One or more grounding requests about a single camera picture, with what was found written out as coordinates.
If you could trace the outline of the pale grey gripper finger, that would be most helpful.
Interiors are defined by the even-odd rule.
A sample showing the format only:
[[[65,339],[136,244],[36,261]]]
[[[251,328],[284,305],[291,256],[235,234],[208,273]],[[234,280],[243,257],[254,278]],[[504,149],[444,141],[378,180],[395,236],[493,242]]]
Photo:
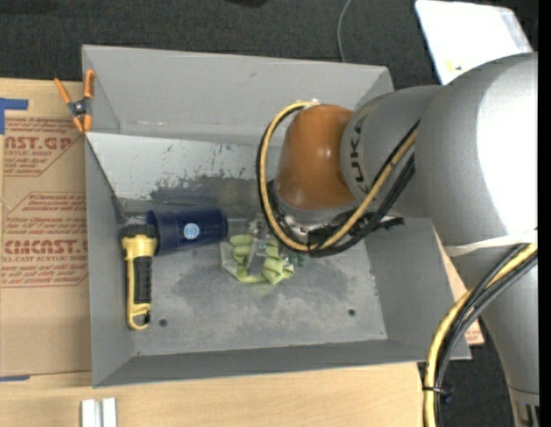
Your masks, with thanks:
[[[256,253],[256,238],[250,234],[245,234],[242,238],[247,253],[244,256],[244,260],[241,263],[241,274],[245,280],[259,280],[260,277],[252,271],[252,263],[255,259]]]
[[[257,238],[254,268],[265,276],[272,266],[272,238]]]

